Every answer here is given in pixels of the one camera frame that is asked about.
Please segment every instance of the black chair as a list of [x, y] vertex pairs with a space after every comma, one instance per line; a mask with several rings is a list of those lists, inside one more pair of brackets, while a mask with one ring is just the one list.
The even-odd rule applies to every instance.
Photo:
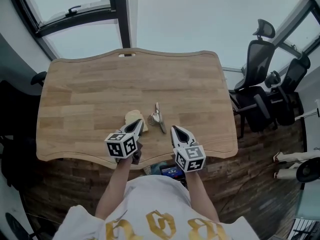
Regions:
[[39, 85], [41, 85], [43, 87], [44, 86], [44, 81], [46, 79], [46, 76], [47, 76], [47, 72], [46, 71], [43, 71], [43, 72], [40, 72], [40, 73], [36, 74], [31, 79], [31, 85], [33, 86], [35, 84], [39, 84]]
[[299, 59], [294, 58], [290, 62], [283, 81], [271, 88], [269, 99], [272, 102], [275, 118], [282, 126], [289, 126], [295, 122], [294, 107], [289, 94], [295, 92], [310, 66], [310, 59], [302, 53]]
[[8, 185], [13, 185], [17, 190], [33, 178], [29, 172], [37, 159], [36, 131], [40, 97], [25, 94], [7, 81], [0, 82], [1, 170]]
[[244, 78], [238, 82], [234, 90], [229, 90], [230, 98], [236, 107], [233, 108], [234, 115], [241, 117], [241, 134], [244, 136], [245, 118], [254, 133], [263, 131], [272, 122], [274, 128], [277, 123], [273, 114], [273, 107], [270, 99], [260, 86], [267, 76], [272, 57], [275, 53], [275, 46], [262, 37], [273, 38], [274, 27], [263, 19], [258, 20], [258, 29], [254, 33], [258, 40], [253, 40], [248, 46], [246, 69]]

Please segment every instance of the window handle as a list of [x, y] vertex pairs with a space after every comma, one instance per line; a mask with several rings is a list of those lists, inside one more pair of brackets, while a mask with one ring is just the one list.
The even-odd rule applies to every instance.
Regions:
[[68, 12], [65, 14], [65, 16], [68, 17], [68, 16], [72, 16], [72, 15], [76, 14], [78, 11], [72, 10], [72, 9], [79, 8], [79, 7], [81, 7], [81, 5], [76, 5], [74, 7], [71, 7], [70, 9], [68, 9]]

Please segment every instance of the hand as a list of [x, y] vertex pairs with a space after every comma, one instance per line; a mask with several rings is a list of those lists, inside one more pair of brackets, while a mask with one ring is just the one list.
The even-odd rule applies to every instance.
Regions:
[[118, 166], [119, 165], [131, 165], [132, 164], [132, 155], [130, 155], [127, 158], [121, 158], [118, 162]]

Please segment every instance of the wooden tabletop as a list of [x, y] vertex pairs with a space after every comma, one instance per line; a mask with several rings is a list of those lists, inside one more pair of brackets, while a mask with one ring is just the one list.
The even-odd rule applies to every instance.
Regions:
[[216, 53], [131, 48], [51, 63], [38, 112], [37, 157], [82, 159], [115, 168], [105, 138], [125, 124], [131, 110], [141, 111], [147, 122], [156, 102], [167, 134], [148, 124], [139, 140], [140, 163], [132, 169], [171, 159], [172, 125], [191, 131], [208, 157], [238, 152], [232, 105]]

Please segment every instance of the gold lettering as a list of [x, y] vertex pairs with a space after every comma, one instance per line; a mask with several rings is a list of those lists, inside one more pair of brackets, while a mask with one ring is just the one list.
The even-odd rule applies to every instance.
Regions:
[[[160, 217], [158, 218], [158, 223], [160, 227], [157, 226], [154, 215], [158, 215]], [[151, 232], [157, 235], [158, 237], [160, 237], [161, 239], [168, 240], [175, 235], [177, 231], [175, 220], [174, 220], [174, 217], [172, 217], [169, 213], [161, 214], [160, 212], [155, 210], [148, 213], [145, 217], [146, 217], [146, 220], [148, 221]], [[170, 228], [170, 232], [171, 232], [170, 235], [167, 235], [166, 232], [164, 232], [164, 229], [166, 228], [166, 222], [168, 223]]]
[[[191, 226], [191, 231], [189, 232], [190, 240], [205, 240], [199, 234], [199, 229], [203, 226], [206, 227], [206, 240], [213, 239], [218, 236], [219, 240], [226, 240], [227, 235], [224, 228], [220, 224], [216, 224], [211, 220], [204, 220], [202, 218], [193, 218], [188, 220], [188, 224]], [[214, 225], [216, 225], [217, 233], [214, 231]]]
[[114, 234], [114, 229], [116, 228], [123, 228], [124, 236], [126, 240], [142, 240], [142, 236], [138, 236], [135, 234], [131, 224], [129, 221], [125, 219], [116, 219], [113, 220], [107, 224], [105, 224], [105, 237], [106, 240], [115, 240], [118, 237]]

